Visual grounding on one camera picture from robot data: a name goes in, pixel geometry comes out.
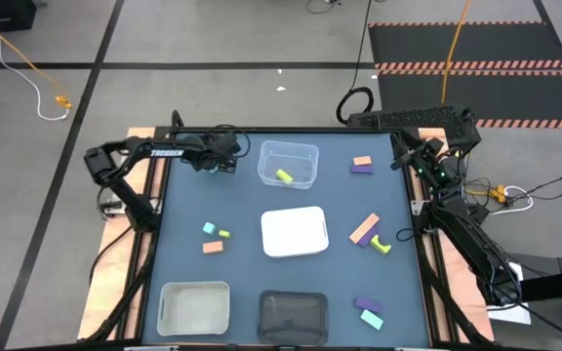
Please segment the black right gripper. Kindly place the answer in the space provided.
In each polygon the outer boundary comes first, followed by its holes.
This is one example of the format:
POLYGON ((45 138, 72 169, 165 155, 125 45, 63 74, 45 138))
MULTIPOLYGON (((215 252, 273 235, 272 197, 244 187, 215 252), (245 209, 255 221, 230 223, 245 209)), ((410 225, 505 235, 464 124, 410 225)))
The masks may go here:
POLYGON ((438 155, 445 143, 439 138, 418 139, 408 146, 407 159, 396 158, 390 165, 393 171, 401 169, 406 164, 414 169, 435 169, 438 166, 438 155))

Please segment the purple rectangular block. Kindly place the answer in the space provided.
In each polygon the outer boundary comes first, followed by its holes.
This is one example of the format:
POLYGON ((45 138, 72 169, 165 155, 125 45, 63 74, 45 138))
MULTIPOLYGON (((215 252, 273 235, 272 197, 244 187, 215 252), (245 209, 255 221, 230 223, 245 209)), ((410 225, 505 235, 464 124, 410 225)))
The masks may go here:
POLYGON ((375 224, 372 226, 364 236, 358 241, 358 245, 361 247, 366 247, 370 244, 372 239, 379 234, 379 227, 375 224))
POLYGON ((358 308, 369 310, 375 314, 379 314, 383 310, 383 306, 380 302, 367 297, 356 297, 354 299, 354 305, 358 308))

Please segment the cyan rectangular block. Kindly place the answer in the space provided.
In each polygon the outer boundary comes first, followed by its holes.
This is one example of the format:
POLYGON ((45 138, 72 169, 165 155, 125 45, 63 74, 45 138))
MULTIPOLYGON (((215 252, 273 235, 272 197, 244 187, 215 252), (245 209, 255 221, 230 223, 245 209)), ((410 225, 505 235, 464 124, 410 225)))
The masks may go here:
POLYGON ((368 309, 363 310, 360 315, 360 319, 377 331, 379 331, 383 326, 383 319, 368 309))

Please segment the long orange block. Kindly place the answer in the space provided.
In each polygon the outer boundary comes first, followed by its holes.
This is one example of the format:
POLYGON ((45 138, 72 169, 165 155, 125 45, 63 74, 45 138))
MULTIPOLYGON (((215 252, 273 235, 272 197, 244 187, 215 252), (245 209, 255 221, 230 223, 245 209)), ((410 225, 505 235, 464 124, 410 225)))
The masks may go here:
POLYGON ((370 214, 349 236, 353 244, 358 244, 379 222, 380 218, 376 214, 370 214))

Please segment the yellow-green arch block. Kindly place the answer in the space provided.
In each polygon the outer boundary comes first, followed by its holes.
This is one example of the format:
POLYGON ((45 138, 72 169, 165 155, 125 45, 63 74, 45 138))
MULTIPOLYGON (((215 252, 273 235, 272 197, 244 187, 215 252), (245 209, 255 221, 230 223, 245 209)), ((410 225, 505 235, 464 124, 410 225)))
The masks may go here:
POLYGON ((375 235, 371 240, 370 240, 370 245, 377 250, 380 254, 388 254, 389 251, 391 250, 391 246, 390 245, 385 245, 381 243, 380 240, 380 236, 379 235, 375 235))

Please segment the clear plastic bin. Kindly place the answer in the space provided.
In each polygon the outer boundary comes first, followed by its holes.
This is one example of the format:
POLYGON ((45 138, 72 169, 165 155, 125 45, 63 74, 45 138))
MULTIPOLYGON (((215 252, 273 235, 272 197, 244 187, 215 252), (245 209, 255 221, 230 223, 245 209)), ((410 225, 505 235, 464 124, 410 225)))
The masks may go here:
POLYGON ((309 189, 317 178, 319 149, 312 144, 266 140, 261 145, 258 175, 265 185, 309 189), (293 177, 285 184, 276 176, 282 169, 293 177))

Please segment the white plastic bin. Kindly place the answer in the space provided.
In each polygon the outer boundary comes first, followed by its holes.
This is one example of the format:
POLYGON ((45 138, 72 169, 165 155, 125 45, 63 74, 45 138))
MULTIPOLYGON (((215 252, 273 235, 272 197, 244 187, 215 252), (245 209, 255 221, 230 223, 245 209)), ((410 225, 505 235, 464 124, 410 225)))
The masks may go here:
POLYGON ((261 215, 263 251, 272 258, 319 254, 329 247, 324 211, 303 207, 261 215))

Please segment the small silver control box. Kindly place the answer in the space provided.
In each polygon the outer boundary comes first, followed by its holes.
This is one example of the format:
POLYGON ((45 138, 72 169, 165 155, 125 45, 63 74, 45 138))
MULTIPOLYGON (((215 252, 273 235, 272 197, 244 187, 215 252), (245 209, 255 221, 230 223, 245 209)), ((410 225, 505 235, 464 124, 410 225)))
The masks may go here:
POLYGON ((121 201, 99 202, 100 214, 104 217, 113 217, 124 213, 124 205, 121 201))

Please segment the black mat orange-striped edge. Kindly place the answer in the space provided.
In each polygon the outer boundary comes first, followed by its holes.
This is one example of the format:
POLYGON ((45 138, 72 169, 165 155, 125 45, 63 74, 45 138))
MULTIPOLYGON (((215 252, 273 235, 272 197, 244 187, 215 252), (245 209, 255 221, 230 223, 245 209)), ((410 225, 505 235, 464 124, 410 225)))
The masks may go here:
POLYGON ((562 49, 541 21, 373 22, 381 70, 562 69, 562 49))
POLYGON ((427 71, 378 76, 381 108, 464 106, 482 128, 562 129, 562 70, 458 71, 447 81, 427 71))

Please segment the beige plastic bin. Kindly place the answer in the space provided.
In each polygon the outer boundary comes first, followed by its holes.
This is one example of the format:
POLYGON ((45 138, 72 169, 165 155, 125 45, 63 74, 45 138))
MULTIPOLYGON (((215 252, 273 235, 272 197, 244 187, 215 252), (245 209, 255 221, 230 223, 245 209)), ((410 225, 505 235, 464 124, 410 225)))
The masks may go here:
POLYGON ((229 319, 226 282, 174 282, 161 290, 157 331, 162 336, 220 335, 228 330, 229 319))

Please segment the wooden base board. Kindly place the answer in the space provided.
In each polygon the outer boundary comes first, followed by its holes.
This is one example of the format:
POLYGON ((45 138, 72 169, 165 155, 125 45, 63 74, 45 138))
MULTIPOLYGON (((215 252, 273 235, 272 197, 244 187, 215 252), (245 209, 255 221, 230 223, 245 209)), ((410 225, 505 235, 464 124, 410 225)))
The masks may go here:
MULTIPOLYGON (((130 128, 127 137, 154 137, 156 132, 162 134, 163 130, 160 127, 148 128, 130 128)), ((448 148, 446 146, 446 133, 443 129, 438 128, 420 128, 412 129, 414 132, 419 132, 421 138, 440 138, 445 142, 443 150, 448 148)), ((144 182, 151 180, 151 195, 155 196, 160 193, 160 178, 162 172, 168 170, 164 161, 159 162, 159 166, 155 166, 155 171, 150 171, 151 175, 147 175, 149 171, 149 161, 141 161, 136 165, 133 172, 128 175, 128 180, 132 181, 132 185, 136 191, 143 191, 144 182)), ((112 219, 108 219, 104 225, 102 238, 100 242, 100 250, 102 251, 107 245, 117 239, 123 230, 129 226, 128 219, 123 214, 118 214, 112 219)), ((94 270, 93 280, 90 284, 89 294, 86 301, 86 306, 78 333, 78 338, 87 338, 93 333, 104 319, 107 318, 112 307, 116 304, 121 295, 124 294, 127 274, 129 272, 130 259, 133 260, 135 270, 140 270, 143 260, 146 257, 149 247, 149 236, 143 234, 141 236, 141 256, 134 258, 134 241, 139 239, 137 234, 133 231, 128 231, 121 239, 115 242, 110 250, 106 251, 98 261, 94 270)), ((437 257, 443 258, 443 266, 446 273, 441 274, 440 278, 447 278, 450 284, 451 293, 454 293, 453 299, 459 303, 465 316, 469 319, 478 331, 488 339, 494 341, 495 336, 490 323, 489 315, 485 307, 481 307, 483 299, 480 291, 475 286, 475 280, 462 257, 456 250, 454 245, 448 240, 445 234, 439 232, 439 244, 441 249, 437 248, 436 239, 435 244, 429 240, 429 236, 423 236, 423 251, 426 253, 428 262, 431 268, 437 268, 437 257)), ((436 304, 435 313, 438 325, 439 339, 443 341, 454 341, 454 336, 447 336, 448 328, 446 327, 446 309, 443 300, 438 297, 435 289, 431 290, 433 301, 436 304)), ((141 322, 141 317, 138 317, 138 312, 141 312, 141 290, 137 291, 133 301, 127 307, 124 317, 129 318, 129 324, 125 327, 125 336, 123 338, 134 338, 135 324, 141 322)))

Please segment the dark translucent plastic bin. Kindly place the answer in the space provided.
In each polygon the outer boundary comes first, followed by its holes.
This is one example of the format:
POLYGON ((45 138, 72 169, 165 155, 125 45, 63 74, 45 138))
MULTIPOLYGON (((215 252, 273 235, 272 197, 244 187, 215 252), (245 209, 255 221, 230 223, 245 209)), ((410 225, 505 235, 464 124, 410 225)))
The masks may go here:
POLYGON ((267 344, 325 345, 329 338, 328 297, 321 292, 262 292, 257 336, 267 344))

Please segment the white paper sheet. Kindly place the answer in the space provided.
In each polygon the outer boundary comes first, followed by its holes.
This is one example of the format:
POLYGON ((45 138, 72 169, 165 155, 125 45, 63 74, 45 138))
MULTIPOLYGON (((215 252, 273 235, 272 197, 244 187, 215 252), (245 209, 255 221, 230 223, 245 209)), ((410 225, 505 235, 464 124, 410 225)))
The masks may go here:
POLYGON ((506 273, 506 280, 491 285, 490 292, 494 299, 486 307, 488 316, 491 320, 530 326, 532 320, 527 310, 529 304, 522 300, 522 266, 513 260, 507 263, 509 271, 506 273))

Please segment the black side stand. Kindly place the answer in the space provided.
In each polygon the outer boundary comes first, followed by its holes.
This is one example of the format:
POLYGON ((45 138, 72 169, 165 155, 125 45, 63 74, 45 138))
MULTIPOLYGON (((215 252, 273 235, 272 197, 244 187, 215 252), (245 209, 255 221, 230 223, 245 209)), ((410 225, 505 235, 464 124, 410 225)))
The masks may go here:
POLYGON ((519 253, 513 257, 523 268, 523 299, 528 304, 524 313, 530 322, 498 322, 495 332, 521 347, 562 346, 562 259, 519 253))

